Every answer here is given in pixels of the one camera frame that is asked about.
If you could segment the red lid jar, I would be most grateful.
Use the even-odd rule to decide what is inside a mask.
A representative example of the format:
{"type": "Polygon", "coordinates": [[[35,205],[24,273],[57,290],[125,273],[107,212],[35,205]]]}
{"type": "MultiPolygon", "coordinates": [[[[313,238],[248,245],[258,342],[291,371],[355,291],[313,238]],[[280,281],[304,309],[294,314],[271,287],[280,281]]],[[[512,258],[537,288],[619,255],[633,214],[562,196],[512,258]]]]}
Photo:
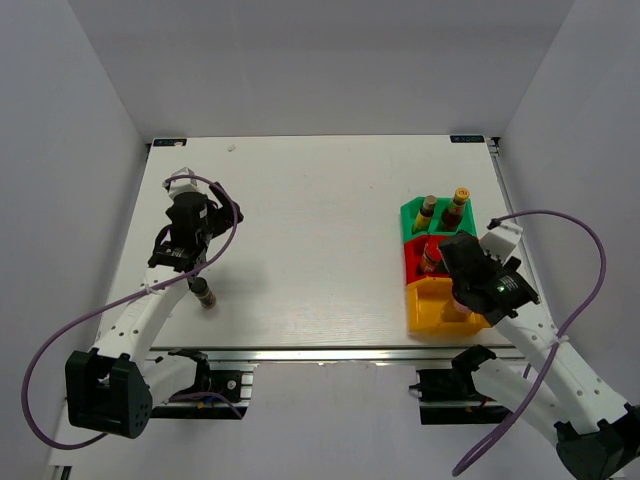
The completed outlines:
{"type": "Polygon", "coordinates": [[[420,274],[442,274],[446,272],[438,245],[439,243],[436,240],[426,241],[418,265],[420,274]]]}

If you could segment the pink cap spice shaker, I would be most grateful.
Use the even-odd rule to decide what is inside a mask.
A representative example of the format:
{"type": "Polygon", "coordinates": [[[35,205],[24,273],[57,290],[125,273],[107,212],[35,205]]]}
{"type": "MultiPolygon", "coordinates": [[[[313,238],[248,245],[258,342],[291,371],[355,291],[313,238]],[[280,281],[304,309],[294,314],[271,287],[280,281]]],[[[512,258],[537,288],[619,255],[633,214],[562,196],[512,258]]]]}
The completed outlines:
{"type": "Polygon", "coordinates": [[[452,304],[453,304],[454,309],[460,314],[470,315],[472,313],[472,311],[467,306],[459,303],[455,299],[452,300],[452,304]]]}

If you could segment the yellow cap sauce bottle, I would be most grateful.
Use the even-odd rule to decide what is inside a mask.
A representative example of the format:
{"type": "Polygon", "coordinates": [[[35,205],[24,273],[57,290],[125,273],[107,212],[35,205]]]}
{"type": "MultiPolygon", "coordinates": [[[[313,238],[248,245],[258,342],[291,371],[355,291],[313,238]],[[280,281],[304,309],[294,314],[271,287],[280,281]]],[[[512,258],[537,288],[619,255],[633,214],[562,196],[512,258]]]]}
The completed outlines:
{"type": "Polygon", "coordinates": [[[460,225],[467,202],[470,198],[470,191],[467,188],[457,188],[448,206],[441,215],[441,229],[443,231],[455,231],[460,225]]]}

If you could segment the black cap spice jar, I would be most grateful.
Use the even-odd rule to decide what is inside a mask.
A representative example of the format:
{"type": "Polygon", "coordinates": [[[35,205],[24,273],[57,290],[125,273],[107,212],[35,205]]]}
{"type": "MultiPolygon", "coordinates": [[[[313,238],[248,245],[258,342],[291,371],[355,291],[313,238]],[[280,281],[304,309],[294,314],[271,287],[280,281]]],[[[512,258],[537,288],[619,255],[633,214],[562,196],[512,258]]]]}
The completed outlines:
{"type": "Polygon", "coordinates": [[[190,291],[205,309],[212,309],[217,303],[216,296],[211,291],[207,281],[204,278],[196,277],[190,286],[190,291]]]}

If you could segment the small yellow label bottle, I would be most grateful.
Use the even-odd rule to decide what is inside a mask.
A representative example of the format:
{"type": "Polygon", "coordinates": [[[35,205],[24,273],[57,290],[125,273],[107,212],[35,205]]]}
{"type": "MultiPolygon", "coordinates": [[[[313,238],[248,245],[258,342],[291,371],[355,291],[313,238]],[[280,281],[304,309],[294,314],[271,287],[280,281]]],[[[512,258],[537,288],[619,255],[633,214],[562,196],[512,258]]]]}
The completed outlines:
{"type": "Polygon", "coordinates": [[[437,201],[438,198],[433,195],[428,195],[424,198],[413,223],[413,234],[428,230],[435,212],[437,201]]]}

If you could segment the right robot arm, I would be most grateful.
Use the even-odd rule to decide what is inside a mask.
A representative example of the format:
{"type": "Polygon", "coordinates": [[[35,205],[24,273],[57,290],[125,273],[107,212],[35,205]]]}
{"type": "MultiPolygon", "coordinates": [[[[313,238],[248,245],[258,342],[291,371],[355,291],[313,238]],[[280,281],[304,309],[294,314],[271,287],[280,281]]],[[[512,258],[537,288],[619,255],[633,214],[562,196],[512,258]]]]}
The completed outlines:
{"type": "Polygon", "coordinates": [[[518,273],[519,259],[490,253],[466,232],[446,237],[439,251],[454,299],[483,316],[537,372],[529,382],[488,349],[473,347],[473,363],[451,374],[453,390],[501,403],[555,448],[576,479],[609,479],[638,458],[638,407],[609,387],[549,318],[522,312],[539,297],[518,273]]]}

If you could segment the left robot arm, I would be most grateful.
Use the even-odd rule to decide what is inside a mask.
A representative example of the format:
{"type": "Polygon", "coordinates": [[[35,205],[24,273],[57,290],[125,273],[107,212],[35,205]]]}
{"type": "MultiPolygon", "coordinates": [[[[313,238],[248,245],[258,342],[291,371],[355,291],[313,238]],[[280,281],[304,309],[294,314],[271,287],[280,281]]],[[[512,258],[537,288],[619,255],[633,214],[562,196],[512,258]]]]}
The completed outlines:
{"type": "Polygon", "coordinates": [[[75,351],[65,365],[70,423],[102,434],[134,439],[152,411],[174,396],[199,399],[211,387],[205,354],[174,349],[153,364],[151,347],[169,315],[187,294],[209,308],[215,298],[202,269],[212,263],[210,242],[234,235],[243,216],[217,182],[203,193],[190,171],[164,183],[172,201],[170,222],[156,237],[138,298],[87,352],[75,351]]]}

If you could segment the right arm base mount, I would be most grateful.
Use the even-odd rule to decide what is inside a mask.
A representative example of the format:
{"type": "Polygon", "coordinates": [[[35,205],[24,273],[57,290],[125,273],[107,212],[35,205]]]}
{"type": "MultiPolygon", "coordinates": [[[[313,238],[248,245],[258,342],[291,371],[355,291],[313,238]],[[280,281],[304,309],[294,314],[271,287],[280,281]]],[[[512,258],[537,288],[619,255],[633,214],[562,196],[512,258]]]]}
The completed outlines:
{"type": "Polygon", "coordinates": [[[448,369],[421,369],[408,387],[419,401],[424,426],[499,424],[510,413],[491,397],[479,393],[471,374],[483,362],[496,360],[490,349],[475,345],[451,361],[448,369]]]}

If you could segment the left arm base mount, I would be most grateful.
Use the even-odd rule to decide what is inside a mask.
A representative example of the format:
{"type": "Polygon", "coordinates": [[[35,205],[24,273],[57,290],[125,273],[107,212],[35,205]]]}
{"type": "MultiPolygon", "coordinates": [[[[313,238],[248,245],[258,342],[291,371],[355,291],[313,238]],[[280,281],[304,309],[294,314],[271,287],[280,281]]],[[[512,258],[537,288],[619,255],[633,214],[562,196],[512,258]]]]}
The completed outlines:
{"type": "Polygon", "coordinates": [[[211,361],[193,349],[150,352],[142,376],[152,395],[152,418],[231,419],[244,417],[251,398],[249,365],[211,361]]]}

